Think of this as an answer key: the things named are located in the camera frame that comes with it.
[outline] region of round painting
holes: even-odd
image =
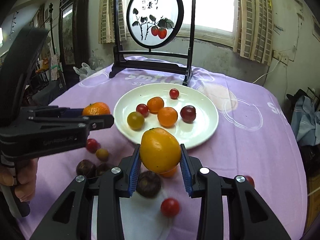
[[[130,0],[127,24],[140,46],[155,49],[172,41],[183,21],[182,0]]]

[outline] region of red cherry tomato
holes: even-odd
[[[160,39],[164,39],[167,36],[167,30],[165,28],[160,28],[158,36]]]
[[[157,36],[159,34],[159,28],[157,26],[153,26],[151,28],[151,33],[153,36]]]
[[[96,151],[100,149],[100,147],[100,143],[98,143],[95,139],[90,138],[87,140],[86,148],[89,152],[96,153]]]
[[[194,106],[185,106],[181,109],[180,115],[186,123],[192,123],[196,119],[196,109]]]
[[[144,117],[148,116],[149,108],[145,104],[137,105],[136,112],[139,112]]]
[[[251,176],[245,175],[245,179],[254,187],[254,180]]]
[[[174,217],[179,213],[179,202],[174,198],[165,199],[160,207],[161,213],[166,217]]]
[[[179,90],[177,90],[176,88],[171,89],[169,92],[169,96],[171,99],[177,99],[179,96]]]

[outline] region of green tomato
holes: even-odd
[[[144,124],[144,117],[139,112],[132,112],[127,117],[127,123],[132,130],[139,130]]]

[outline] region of purple tablecloth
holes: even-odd
[[[144,57],[129,59],[147,60]],[[106,102],[111,109],[129,90],[154,82],[182,83],[177,74],[126,69],[113,79],[108,78],[111,66],[78,83],[57,98],[52,105],[82,108],[93,102]],[[222,74],[193,68],[189,84],[208,96],[219,110],[219,125],[204,144],[189,154],[220,176],[238,174],[254,178],[256,190],[279,218],[292,240],[302,236],[307,213],[306,176],[293,132],[276,98],[258,85]],[[90,133],[110,152],[111,164],[132,154],[134,146],[114,125],[111,129]],[[26,239],[54,201],[76,176],[79,161],[95,155],[85,148],[40,158],[36,196],[30,203],[31,213],[19,221]],[[173,179],[164,179],[168,196],[179,200],[181,211],[174,218],[167,239],[196,239],[200,199],[190,199],[185,192],[181,171]]]

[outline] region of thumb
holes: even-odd
[[[5,186],[12,186],[13,183],[13,177],[8,169],[0,165],[0,184]]]

